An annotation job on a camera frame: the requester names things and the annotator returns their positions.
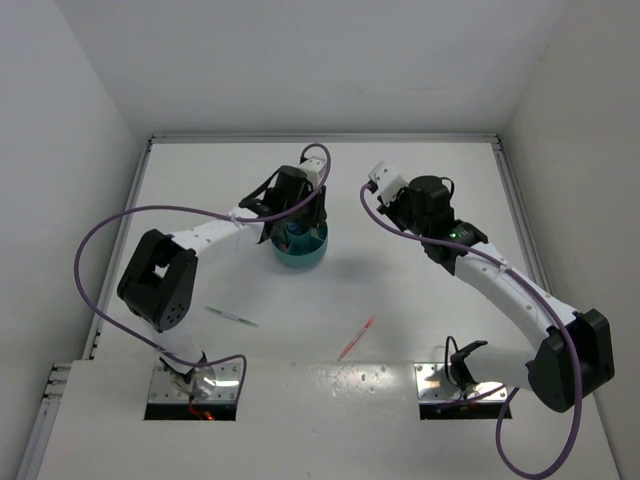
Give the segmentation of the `blue cap spray bottle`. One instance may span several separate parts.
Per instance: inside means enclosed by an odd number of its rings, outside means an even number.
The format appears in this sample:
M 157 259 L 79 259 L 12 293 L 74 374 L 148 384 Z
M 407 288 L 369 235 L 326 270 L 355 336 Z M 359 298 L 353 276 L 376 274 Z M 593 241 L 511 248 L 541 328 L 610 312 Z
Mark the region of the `blue cap spray bottle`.
M 299 225 L 297 225 L 295 223 L 288 223 L 286 228 L 287 228 L 287 232 L 289 234 L 292 234 L 292 235 L 295 235 L 295 236 L 299 236 L 299 235 L 302 235 L 304 233 L 303 229 Z

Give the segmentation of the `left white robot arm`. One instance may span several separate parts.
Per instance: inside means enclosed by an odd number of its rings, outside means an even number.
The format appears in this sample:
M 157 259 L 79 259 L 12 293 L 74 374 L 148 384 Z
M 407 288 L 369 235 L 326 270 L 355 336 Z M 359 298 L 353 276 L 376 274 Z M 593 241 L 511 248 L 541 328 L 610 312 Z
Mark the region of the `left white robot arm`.
M 147 231 L 117 286 L 118 297 L 150 326 L 165 366 L 188 378 L 206 360 L 185 319 L 196 274 L 233 252 L 271 243 L 292 268 L 319 262 L 327 246 L 324 161 L 282 166 L 229 212 L 188 230 Z

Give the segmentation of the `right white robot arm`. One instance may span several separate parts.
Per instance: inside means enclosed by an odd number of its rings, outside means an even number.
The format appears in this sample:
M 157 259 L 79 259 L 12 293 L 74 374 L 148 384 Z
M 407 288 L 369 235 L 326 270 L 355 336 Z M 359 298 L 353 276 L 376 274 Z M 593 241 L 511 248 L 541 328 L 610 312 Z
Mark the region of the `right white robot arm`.
M 430 260 L 467 283 L 524 334 L 530 348 L 504 350 L 476 340 L 451 356 L 448 372 L 461 390 L 495 381 L 532 391 L 555 412 L 565 412 L 615 375 L 610 325 L 595 309 L 580 312 L 517 269 L 473 224 L 456 218 L 454 184 L 446 177 L 406 181 L 384 165 L 370 173 L 368 189 L 380 203 L 389 231 L 418 238 Z

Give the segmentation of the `teal round organizer container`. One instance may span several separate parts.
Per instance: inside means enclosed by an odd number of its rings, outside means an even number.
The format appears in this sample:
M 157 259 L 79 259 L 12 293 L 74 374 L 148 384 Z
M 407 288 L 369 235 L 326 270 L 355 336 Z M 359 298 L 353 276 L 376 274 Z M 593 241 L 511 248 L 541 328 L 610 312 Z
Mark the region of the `teal round organizer container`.
M 289 234 L 287 228 L 271 239 L 276 259 L 284 266 L 296 270 L 308 270 L 316 267 L 323 259 L 328 247 L 328 225 L 303 227 L 304 233 L 299 236 Z M 277 242 L 289 245 L 287 251 L 277 248 Z

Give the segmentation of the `red pen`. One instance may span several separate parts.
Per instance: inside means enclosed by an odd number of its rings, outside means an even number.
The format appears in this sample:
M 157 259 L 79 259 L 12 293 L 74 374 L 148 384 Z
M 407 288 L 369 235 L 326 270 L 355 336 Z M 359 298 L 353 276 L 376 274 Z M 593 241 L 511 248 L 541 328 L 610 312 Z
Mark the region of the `red pen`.
M 337 361 L 342 361 L 350 353 L 350 351 L 360 341 L 360 339 L 364 336 L 364 334 L 374 324 L 374 322 L 376 321 L 377 317 L 378 317 L 378 315 L 374 314 L 365 322 L 365 324 L 359 329 L 359 331 L 355 334 L 355 336 L 348 342 L 348 344 L 340 352 L 340 354 L 337 357 Z

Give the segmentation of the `green pen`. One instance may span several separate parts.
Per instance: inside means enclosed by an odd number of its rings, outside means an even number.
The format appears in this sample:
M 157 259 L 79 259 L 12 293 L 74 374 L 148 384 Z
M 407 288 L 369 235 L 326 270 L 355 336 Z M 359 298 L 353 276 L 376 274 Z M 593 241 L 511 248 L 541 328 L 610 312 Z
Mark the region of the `green pen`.
M 208 312 L 211 312 L 211 313 L 213 313 L 215 315 L 218 315 L 221 318 L 225 318 L 227 320 L 234 321 L 234 322 L 237 322 L 237 323 L 240 323 L 240 324 L 243 324 L 243 325 L 246 325 L 246 326 L 250 326 L 250 327 L 253 327 L 253 328 L 258 328 L 259 327 L 259 325 L 257 323 L 255 323 L 255 322 L 253 322 L 251 320 L 242 318 L 242 317 L 240 317 L 238 315 L 235 315 L 235 314 L 232 314 L 232 313 L 229 313 L 229 312 L 226 312 L 226 311 L 222 311 L 222 310 L 216 309 L 216 308 L 211 307 L 211 306 L 204 306 L 203 308 L 204 308 L 204 310 L 206 310 Z

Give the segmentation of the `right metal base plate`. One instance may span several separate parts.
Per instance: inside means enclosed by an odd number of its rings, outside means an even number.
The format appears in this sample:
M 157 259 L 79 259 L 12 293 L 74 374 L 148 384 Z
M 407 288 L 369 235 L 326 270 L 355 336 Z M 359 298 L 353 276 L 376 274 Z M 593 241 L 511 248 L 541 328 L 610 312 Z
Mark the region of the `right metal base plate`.
M 415 363 L 414 375 L 420 405 L 501 402 L 508 394 L 507 388 L 499 382 L 479 383 L 460 390 L 446 378 L 444 364 L 440 362 Z

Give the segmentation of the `metal base plate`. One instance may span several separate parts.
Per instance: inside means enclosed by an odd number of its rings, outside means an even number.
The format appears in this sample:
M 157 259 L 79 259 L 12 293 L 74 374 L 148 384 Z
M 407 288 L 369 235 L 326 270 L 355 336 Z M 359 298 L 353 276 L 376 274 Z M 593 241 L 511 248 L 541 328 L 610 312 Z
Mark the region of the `metal base plate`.
M 420 405 L 501 402 L 508 394 L 507 388 L 499 382 L 479 383 L 460 390 L 446 378 L 444 364 L 440 362 L 415 363 L 414 375 Z
M 238 396 L 242 366 L 237 362 L 223 363 L 194 370 L 186 382 L 162 362 L 154 366 L 148 402 L 152 404 L 233 403 Z

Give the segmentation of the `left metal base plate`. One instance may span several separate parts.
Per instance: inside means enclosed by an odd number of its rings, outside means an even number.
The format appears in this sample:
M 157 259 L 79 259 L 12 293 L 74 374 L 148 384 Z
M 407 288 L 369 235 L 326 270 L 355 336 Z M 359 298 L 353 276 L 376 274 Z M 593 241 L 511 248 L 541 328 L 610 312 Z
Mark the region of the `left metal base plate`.
M 223 363 L 194 370 L 186 382 L 162 362 L 154 366 L 148 402 L 152 404 L 233 403 L 238 396 L 242 366 L 237 362 Z

